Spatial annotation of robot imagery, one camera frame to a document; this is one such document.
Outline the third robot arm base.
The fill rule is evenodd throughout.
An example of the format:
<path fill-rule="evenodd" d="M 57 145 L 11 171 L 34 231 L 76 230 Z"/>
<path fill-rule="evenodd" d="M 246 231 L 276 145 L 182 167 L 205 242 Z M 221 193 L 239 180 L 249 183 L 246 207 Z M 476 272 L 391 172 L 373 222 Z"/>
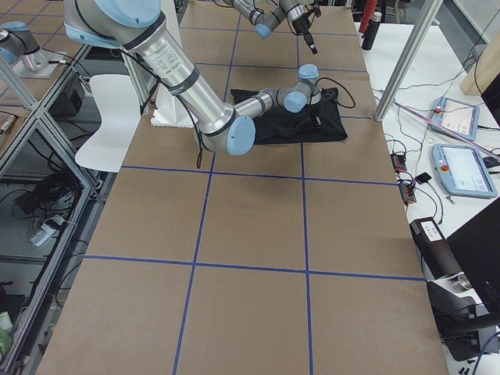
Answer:
<path fill-rule="evenodd" d="M 48 79 L 58 64 L 49 62 L 51 53 L 44 52 L 30 28 L 21 21 L 1 25 L 1 57 L 20 78 Z"/>

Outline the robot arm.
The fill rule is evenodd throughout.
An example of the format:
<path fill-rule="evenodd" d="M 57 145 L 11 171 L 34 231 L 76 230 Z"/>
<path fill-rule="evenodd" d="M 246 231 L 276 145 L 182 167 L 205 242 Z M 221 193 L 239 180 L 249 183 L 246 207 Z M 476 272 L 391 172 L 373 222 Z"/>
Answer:
<path fill-rule="evenodd" d="M 254 118 L 273 107 L 298 113 L 320 99 L 318 69 L 306 64 L 293 87 L 265 88 L 236 105 L 221 101 L 170 33 L 158 1 L 66 1 L 64 10 L 70 39 L 143 58 L 153 76 L 195 116 L 199 148 L 244 155 L 254 145 Z"/>
<path fill-rule="evenodd" d="M 255 28 L 262 38 L 268 38 L 284 21 L 287 21 L 295 36 L 303 37 L 312 54 L 318 53 L 315 41 L 309 28 L 313 19 L 321 17 L 320 5 L 317 1 L 277 1 L 269 12 L 258 7 L 255 1 L 224 1 L 225 5 L 236 9 Z"/>

